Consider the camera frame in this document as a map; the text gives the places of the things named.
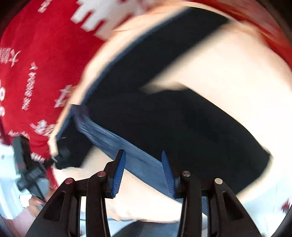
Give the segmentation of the black pants with blue waistband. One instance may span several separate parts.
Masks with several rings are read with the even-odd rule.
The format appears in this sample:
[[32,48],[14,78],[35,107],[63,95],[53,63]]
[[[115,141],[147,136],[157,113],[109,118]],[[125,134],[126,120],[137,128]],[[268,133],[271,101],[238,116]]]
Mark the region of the black pants with blue waistband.
[[96,77],[57,135],[57,169],[79,168],[92,147],[167,195],[162,154],[203,180],[221,178],[237,194],[266,169],[270,154],[239,122],[190,88],[150,82],[230,20],[190,7],[151,27]]

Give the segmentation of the cream embossed towel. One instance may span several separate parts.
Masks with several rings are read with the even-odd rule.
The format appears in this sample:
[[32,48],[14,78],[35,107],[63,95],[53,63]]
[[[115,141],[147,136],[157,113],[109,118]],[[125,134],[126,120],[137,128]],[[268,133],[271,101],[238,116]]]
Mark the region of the cream embossed towel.
[[[270,158],[238,199],[263,236],[291,236],[291,67],[259,30],[229,19],[141,89],[191,89],[244,125]],[[169,199],[161,170],[154,161],[127,161],[120,194],[107,202],[112,234],[177,234],[181,205]]]

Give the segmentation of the red blanket with white characters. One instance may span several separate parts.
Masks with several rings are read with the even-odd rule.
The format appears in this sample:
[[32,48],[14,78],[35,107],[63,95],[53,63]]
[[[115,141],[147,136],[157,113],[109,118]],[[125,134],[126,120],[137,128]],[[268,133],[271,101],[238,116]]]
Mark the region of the red blanket with white characters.
[[119,25],[153,1],[2,1],[1,140],[31,142],[49,157],[48,140],[86,64]]

